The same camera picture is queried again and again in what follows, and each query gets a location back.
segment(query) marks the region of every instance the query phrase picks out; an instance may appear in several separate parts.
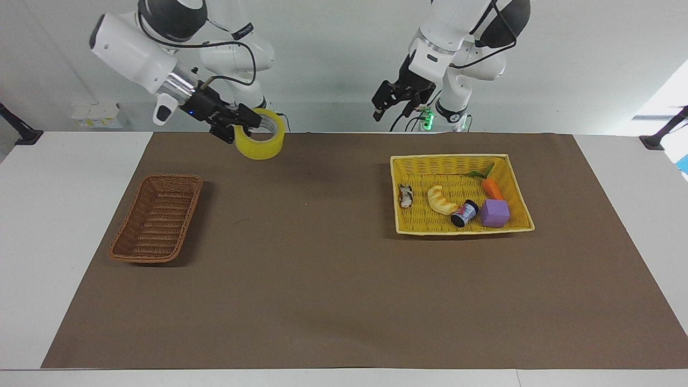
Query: cylindrical container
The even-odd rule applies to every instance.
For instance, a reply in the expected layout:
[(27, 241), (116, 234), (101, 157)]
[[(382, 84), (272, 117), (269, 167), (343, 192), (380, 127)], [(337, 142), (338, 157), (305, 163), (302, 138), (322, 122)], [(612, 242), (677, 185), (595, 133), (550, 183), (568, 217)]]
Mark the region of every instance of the cylindrical container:
[(451, 222), (456, 227), (463, 227), (469, 220), (473, 219), (477, 215), (478, 206), (472, 200), (466, 200), (464, 205), (459, 208), (458, 211), (452, 213)]

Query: yellow wicker basket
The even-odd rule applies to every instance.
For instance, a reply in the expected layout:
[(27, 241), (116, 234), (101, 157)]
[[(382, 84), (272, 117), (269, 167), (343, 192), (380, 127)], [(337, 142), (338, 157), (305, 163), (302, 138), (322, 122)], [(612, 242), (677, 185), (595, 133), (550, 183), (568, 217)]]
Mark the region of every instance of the yellow wicker basket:
[[(535, 229), (506, 154), (392, 156), (389, 164), (396, 232), (399, 234), (455, 236), (516, 233)], [(427, 192), (434, 185), (443, 186), (442, 192), (451, 202), (463, 204), (466, 199), (471, 199), (482, 208), (488, 197), (481, 186), (481, 180), (462, 174), (471, 171), (484, 173), (491, 165), (494, 167), (490, 177), (497, 181), (509, 207), (510, 218), (504, 227), (484, 227), (480, 224), (480, 216), (476, 216), (460, 229), (451, 223), (448, 216), (430, 208)], [(413, 189), (413, 204), (410, 208), (401, 208), (399, 205), (399, 184), (411, 185)]]

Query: basket rim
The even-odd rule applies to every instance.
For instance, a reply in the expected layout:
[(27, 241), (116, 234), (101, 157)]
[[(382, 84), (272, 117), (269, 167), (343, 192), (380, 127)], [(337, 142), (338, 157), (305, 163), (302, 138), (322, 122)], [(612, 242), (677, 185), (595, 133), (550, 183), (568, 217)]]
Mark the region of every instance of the basket rim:
[[(528, 227), (520, 227), (518, 229), (495, 229), (493, 231), (452, 231), (452, 232), (440, 232), (440, 231), (405, 231), (401, 230), (399, 227), (399, 190), (397, 189), (396, 182), (394, 181), (394, 161), (405, 158), (429, 158), (429, 157), (501, 157), (503, 158), (509, 166), (511, 171), (511, 178), (516, 186), (516, 192), (518, 193), (518, 198), (521, 201), (524, 211), (526, 212), (526, 217), (528, 219)], [(394, 204), (394, 227), (397, 234), (402, 235), (414, 235), (414, 236), (462, 236), (462, 235), (489, 235), (489, 234), (501, 234), (501, 233), (522, 233), (527, 231), (535, 230), (535, 223), (533, 218), (530, 216), (530, 211), (526, 205), (526, 201), (523, 199), (523, 194), (521, 193), (521, 187), (518, 185), (518, 180), (516, 179), (516, 173), (514, 172), (513, 166), (511, 165), (511, 160), (508, 154), (492, 154), (492, 153), (461, 153), (461, 154), (412, 154), (407, 156), (390, 156), (389, 157), (389, 171), (391, 174), (391, 185), (392, 185), (392, 199)]]
[(144, 187), (144, 185), (149, 181), (153, 180), (155, 178), (177, 178), (180, 180), (192, 180), (198, 184), (196, 187), (196, 190), (193, 192), (193, 196), (191, 197), (191, 206), (189, 207), (189, 210), (187, 211), (187, 215), (185, 218), (189, 222), (191, 222), (191, 216), (195, 212), (196, 204), (198, 202), (198, 198), (201, 194), (201, 188), (203, 186), (203, 178), (198, 175), (190, 175), (190, 174), (151, 174), (147, 175), (146, 177), (141, 180), (141, 183), (139, 183), (138, 188), (136, 189), (136, 192), (133, 196), (133, 199), (131, 200), (131, 204), (129, 205), (129, 209), (127, 210), (127, 215), (125, 216), (124, 221), (122, 221), (122, 224), (120, 225), (120, 228), (117, 230), (117, 234), (115, 235), (115, 238), (112, 240), (112, 243), (110, 244), (110, 248), (108, 249), (108, 256), (113, 259), (117, 260), (120, 262), (128, 262), (128, 263), (165, 263), (165, 262), (170, 262), (174, 260), (177, 255), (179, 255), (179, 252), (182, 250), (182, 245), (184, 244), (184, 240), (186, 239), (186, 232), (188, 231), (188, 225), (187, 227), (182, 227), (182, 230), (179, 234), (179, 238), (177, 238), (177, 242), (175, 243), (174, 250), (168, 255), (164, 255), (162, 257), (151, 257), (150, 255), (123, 255), (123, 254), (115, 254), (114, 253), (114, 247), (115, 244), (119, 241), (120, 237), (122, 236), (122, 232), (127, 227), (127, 224), (129, 223), (129, 216), (133, 212), (134, 207), (136, 206), (136, 203), (138, 201), (138, 196), (139, 193), (141, 192), (141, 189)]

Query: basket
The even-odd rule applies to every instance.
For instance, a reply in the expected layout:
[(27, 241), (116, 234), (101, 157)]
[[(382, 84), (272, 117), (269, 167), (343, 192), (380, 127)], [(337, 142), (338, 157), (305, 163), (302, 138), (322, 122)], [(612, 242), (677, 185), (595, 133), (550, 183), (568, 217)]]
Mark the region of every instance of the basket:
[[(399, 234), (456, 236), (516, 233), (535, 229), (506, 154), (392, 156), (389, 164), (394, 193), (394, 218), (396, 232)], [(504, 227), (485, 227), (480, 224), (480, 216), (476, 216), (460, 229), (452, 224), (450, 217), (430, 208), (427, 192), (434, 185), (442, 185), (443, 194), (451, 202), (463, 204), (466, 199), (471, 199), (482, 208), (488, 197), (481, 186), (481, 180), (462, 174), (471, 171), (484, 173), (491, 165), (494, 166), (490, 177), (497, 182), (509, 207), (510, 218)], [(410, 208), (401, 208), (399, 205), (399, 184), (411, 185), (413, 204)]]
[(175, 259), (182, 249), (202, 185), (199, 176), (147, 176), (110, 245), (110, 258), (131, 263)]

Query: yellow croissant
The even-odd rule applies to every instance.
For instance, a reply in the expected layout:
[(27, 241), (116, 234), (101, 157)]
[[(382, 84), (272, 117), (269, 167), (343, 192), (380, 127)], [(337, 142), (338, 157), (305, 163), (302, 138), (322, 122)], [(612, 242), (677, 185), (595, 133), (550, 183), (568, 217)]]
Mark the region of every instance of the yellow croissant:
[(458, 211), (460, 207), (444, 197), (441, 185), (428, 189), (428, 202), (430, 203), (430, 208), (444, 215), (451, 215), (453, 212)]

